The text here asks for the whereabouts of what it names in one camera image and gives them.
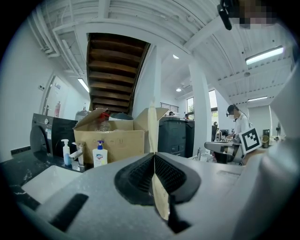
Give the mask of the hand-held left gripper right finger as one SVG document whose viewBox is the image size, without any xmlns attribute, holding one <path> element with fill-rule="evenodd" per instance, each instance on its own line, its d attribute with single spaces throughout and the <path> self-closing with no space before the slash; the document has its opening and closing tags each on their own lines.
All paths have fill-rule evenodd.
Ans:
<svg viewBox="0 0 300 240">
<path fill-rule="evenodd" d="M 155 153 L 155 174 L 176 204 L 189 202 L 201 184 L 199 174 L 175 161 L 174 155 L 167 157 L 162 153 Z"/>
</svg>

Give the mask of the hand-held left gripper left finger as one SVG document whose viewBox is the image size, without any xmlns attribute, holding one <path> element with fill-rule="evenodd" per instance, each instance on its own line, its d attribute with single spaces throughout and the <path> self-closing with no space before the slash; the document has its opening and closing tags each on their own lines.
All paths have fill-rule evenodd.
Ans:
<svg viewBox="0 0 300 240">
<path fill-rule="evenodd" d="M 154 154 L 149 153 L 120 169 L 114 177 L 114 185 L 118 193 L 130 204 L 152 206 L 153 175 Z"/>
</svg>

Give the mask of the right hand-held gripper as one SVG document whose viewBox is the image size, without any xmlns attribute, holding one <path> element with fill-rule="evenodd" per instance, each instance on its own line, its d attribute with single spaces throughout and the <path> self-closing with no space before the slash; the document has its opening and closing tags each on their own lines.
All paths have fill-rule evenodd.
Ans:
<svg viewBox="0 0 300 240">
<path fill-rule="evenodd" d="M 237 134 L 231 142 L 206 142 L 207 150 L 214 153 L 218 163 L 241 164 L 246 155 L 260 148 L 261 139 L 254 127 Z"/>
</svg>

